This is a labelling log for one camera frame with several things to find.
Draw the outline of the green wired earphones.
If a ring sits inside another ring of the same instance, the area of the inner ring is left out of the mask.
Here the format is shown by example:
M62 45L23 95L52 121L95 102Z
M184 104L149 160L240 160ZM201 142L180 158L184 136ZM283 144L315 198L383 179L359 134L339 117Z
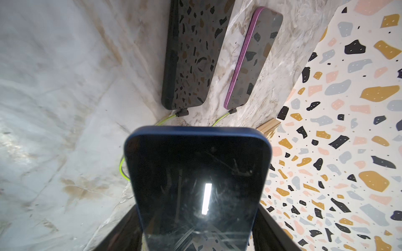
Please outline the green wired earphones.
M180 109L173 115L163 119L156 126L146 126L137 129L126 140L122 159L119 164L120 174L128 181L130 175L140 176L149 171L156 178L157 170L168 164L164 160L168 156L168 148L173 145L173 138L186 136L189 131L180 127L165 127L164 124L172 118L189 115L188 109Z
M226 117L228 117L231 114L234 114L237 112L236 108L230 109L228 110L224 115L222 115L221 117L219 117L214 123L213 123L213 127L217 126L223 119L225 119Z

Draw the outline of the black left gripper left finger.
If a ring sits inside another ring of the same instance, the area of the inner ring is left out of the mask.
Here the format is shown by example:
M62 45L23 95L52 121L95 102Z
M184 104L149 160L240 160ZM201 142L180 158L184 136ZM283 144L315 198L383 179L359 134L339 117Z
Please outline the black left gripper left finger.
M141 251L142 226L134 205L94 251Z

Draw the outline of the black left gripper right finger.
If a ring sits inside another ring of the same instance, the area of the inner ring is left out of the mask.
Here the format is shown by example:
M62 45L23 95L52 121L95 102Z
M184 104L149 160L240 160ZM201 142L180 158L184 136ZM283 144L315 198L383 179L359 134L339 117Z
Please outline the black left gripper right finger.
M261 204L255 216L252 235L255 251L300 251Z

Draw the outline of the black smartphone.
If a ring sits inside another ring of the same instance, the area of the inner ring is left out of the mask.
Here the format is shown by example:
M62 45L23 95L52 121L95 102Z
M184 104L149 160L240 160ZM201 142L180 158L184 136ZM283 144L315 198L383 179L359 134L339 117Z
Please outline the black smartphone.
M245 251L272 148L251 128L180 127L168 164L130 175L150 251Z
M225 98L225 109L238 108L249 100L282 23L283 15L267 7L258 7L253 13Z
M171 1L161 103L167 110L207 99L234 1Z

